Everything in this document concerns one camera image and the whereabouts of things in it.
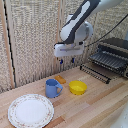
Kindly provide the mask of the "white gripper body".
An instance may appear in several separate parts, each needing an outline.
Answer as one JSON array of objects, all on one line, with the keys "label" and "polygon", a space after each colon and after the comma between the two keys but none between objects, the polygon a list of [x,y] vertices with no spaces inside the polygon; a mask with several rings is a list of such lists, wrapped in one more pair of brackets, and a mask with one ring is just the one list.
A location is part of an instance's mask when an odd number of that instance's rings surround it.
[{"label": "white gripper body", "polygon": [[84,43],[73,43],[71,45],[56,44],[54,46],[54,55],[56,57],[81,55],[84,50]]}]

